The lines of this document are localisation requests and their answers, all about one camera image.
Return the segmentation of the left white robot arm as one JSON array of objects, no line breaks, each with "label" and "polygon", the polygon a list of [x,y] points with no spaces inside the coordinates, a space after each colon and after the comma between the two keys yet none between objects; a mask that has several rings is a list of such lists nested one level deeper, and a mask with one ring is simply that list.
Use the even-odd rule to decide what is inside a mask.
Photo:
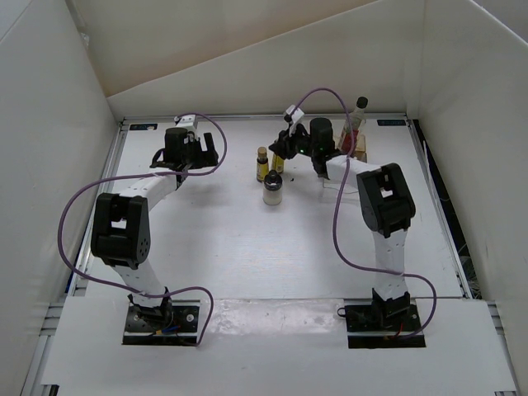
[{"label": "left white robot arm", "polygon": [[[140,178],[119,193],[97,197],[92,255],[111,267],[132,289],[130,302],[145,310],[144,320],[155,330],[170,326],[173,311],[167,305],[167,288],[148,260],[152,247],[149,211],[181,186],[186,172],[218,164],[211,133],[199,137],[192,128],[172,127],[166,130],[164,147],[154,154],[150,165],[158,173]],[[170,173],[159,173],[164,169]]]}]

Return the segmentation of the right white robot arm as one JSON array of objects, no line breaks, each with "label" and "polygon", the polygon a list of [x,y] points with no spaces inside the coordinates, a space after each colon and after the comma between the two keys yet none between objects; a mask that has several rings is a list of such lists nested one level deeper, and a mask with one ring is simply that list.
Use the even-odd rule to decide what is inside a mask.
[{"label": "right white robot arm", "polygon": [[332,139],[332,123],[327,118],[312,119],[308,129],[290,115],[285,121],[287,128],[278,134],[269,149],[284,160],[298,154],[307,156],[318,177],[340,183],[332,219],[332,239],[342,260],[346,258],[337,240],[339,207],[346,186],[357,190],[362,219],[372,232],[375,244],[375,266],[345,263],[375,274],[371,322],[383,330],[402,323],[410,310],[410,294],[404,279],[404,244],[416,206],[401,167],[396,163],[372,165],[338,150]]}]

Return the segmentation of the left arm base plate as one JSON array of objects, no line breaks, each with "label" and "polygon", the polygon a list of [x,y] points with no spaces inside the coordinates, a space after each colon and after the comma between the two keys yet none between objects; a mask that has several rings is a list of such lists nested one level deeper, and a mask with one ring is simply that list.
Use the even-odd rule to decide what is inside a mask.
[{"label": "left arm base plate", "polygon": [[172,301],[165,316],[148,315],[129,304],[121,344],[191,347],[197,343],[199,313],[200,302],[197,300]]}]

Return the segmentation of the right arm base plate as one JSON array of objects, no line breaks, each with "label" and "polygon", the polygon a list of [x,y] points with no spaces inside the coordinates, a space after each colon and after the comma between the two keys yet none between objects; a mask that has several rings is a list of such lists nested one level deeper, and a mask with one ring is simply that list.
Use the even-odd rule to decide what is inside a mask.
[{"label": "right arm base plate", "polygon": [[412,337],[409,334],[421,327],[417,306],[410,306],[409,314],[397,318],[391,324],[375,321],[370,304],[345,305],[337,309],[337,316],[346,321],[349,349],[402,349],[425,348],[422,332]]}]

